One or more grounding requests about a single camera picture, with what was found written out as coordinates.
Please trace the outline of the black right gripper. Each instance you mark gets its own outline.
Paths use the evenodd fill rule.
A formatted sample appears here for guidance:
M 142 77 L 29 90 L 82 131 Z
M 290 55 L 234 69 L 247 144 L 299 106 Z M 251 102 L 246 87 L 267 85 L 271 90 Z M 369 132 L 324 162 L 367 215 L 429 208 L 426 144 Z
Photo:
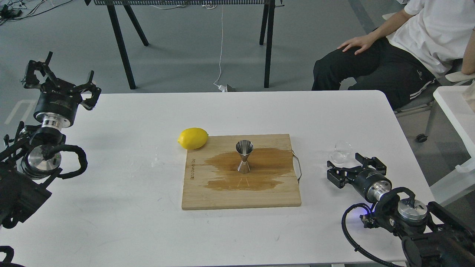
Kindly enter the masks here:
M 362 164 L 360 167 L 336 167 L 327 161 L 327 179 L 339 189 L 351 184 L 367 202 L 377 203 L 392 190 L 392 183 L 385 177 L 387 167 L 377 157 L 369 158 L 356 153 L 355 159 Z

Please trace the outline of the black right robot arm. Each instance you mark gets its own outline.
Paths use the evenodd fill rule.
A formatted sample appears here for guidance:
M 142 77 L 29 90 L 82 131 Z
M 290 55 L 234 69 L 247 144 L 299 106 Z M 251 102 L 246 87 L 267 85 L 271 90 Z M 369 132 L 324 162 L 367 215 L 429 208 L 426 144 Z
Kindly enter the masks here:
M 392 188 L 386 178 L 386 165 L 377 157 L 364 157 L 353 168 L 342 168 L 327 161 L 327 179 L 342 189 L 353 186 L 365 203 L 351 205 L 343 213 L 343 234 L 356 252 L 382 265 L 394 264 L 382 260 L 361 247 L 349 234 L 346 226 L 348 213 L 363 208 L 360 216 L 365 228 L 382 227 L 402 241 L 402 250 L 410 267 L 473 267 L 474 231 L 443 208 L 431 201 L 424 204 L 406 187 Z

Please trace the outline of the person's right hand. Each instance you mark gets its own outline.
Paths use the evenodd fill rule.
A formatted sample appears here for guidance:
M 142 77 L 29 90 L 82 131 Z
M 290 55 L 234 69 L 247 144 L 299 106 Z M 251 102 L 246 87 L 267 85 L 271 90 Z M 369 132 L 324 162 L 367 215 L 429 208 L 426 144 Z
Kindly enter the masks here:
M 377 40 L 373 34 L 363 35 L 351 38 L 347 41 L 344 41 L 342 44 L 337 47 L 337 49 L 342 52 L 349 51 L 350 49 L 355 48 L 354 55 L 359 55 L 367 51 Z

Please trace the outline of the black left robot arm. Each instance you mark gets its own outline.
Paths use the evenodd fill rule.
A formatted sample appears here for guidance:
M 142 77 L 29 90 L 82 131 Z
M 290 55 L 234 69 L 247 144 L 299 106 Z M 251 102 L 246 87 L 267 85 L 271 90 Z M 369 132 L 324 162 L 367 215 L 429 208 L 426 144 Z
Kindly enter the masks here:
M 49 52 L 43 62 L 29 61 L 22 80 L 24 88 L 40 91 L 33 114 L 38 125 L 21 121 L 13 137 L 3 138 L 2 228 L 11 229 L 29 219 L 51 197 L 48 186 L 56 178 L 77 177 L 88 167 L 85 151 L 66 144 L 61 130 L 74 124 L 80 105 L 93 110 L 102 90 L 93 83 L 93 71 L 88 81 L 78 86 L 56 77 L 49 67 L 52 55 Z

